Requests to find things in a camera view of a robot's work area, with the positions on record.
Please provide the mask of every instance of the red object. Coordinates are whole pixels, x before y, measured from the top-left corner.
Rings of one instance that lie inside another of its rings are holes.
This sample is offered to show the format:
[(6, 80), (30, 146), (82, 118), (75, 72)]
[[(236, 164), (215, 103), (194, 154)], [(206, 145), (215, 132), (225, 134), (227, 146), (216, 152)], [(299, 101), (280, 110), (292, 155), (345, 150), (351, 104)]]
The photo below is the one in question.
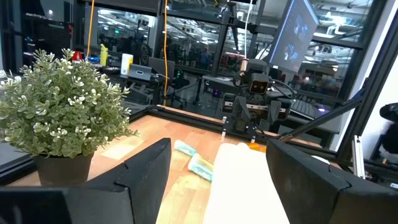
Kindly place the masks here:
[(286, 75), (283, 74), (283, 75), (281, 76), (280, 80), (281, 80), (282, 82), (285, 82), (285, 79), (286, 79)]
[(81, 56), (81, 52), (80, 51), (75, 51), (75, 54), (73, 54), (72, 60), (83, 60), (83, 56)]

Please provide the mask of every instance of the black panel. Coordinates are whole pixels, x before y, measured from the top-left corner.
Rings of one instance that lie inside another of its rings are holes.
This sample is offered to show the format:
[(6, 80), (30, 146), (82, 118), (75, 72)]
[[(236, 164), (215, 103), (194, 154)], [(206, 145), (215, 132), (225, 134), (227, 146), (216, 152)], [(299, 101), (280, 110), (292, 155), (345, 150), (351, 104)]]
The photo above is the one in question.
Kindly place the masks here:
[(291, 223), (328, 223), (343, 179), (326, 175), (329, 165), (271, 139), (267, 162), (276, 191)]
[(398, 193), (269, 140), (267, 162), (290, 223), (396, 223)]
[(64, 193), (60, 189), (0, 189), (0, 223), (72, 223)]
[(129, 189), (134, 223), (155, 223), (169, 177), (171, 140), (163, 138), (123, 164), (87, 182), (107, 191)]
[(104, 4), (107, 6), (122, 7), (125, 9), (134, 9), (142, 12), (157, 13), (159, 8), (159, 0), (145, 0), (145, 1), (132, 1), (132, 0), (96, 0), (95, 4)]

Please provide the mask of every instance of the orange object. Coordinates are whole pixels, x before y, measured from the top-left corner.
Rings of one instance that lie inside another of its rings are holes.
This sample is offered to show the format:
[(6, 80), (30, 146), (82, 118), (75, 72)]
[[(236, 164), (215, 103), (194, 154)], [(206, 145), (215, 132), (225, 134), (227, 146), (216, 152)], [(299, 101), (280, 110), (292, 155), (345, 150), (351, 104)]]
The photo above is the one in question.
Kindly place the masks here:
[(90, 56), (91, 30), (93, 29), (94, 0), (91, 3), (90, 29), (88, 31), (87, 57)]
[(267, 146), (261, 146), (260, 144), (257, 143), (247, 143), (250, 149), (259, 151), (259, 152), (267, 152)]

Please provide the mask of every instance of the screen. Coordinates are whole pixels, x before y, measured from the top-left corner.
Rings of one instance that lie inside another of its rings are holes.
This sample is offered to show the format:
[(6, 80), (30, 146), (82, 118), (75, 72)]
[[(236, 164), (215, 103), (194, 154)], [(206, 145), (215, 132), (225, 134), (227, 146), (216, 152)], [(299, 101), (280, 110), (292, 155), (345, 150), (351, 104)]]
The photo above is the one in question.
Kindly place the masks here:
[(317, 25), (317, 15), (308, 0), (288, 1), (269, 52), (269, 64), (298, 72)]

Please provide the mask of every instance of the white cloth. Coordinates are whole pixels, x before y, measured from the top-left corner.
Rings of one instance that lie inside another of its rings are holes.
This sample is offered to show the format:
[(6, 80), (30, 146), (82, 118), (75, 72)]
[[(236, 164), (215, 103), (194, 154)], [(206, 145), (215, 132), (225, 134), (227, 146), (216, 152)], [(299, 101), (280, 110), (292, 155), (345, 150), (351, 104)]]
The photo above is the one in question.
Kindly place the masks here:
[(265, 153), (244, 143), (220, 146), (203, 223), (289, 223)]

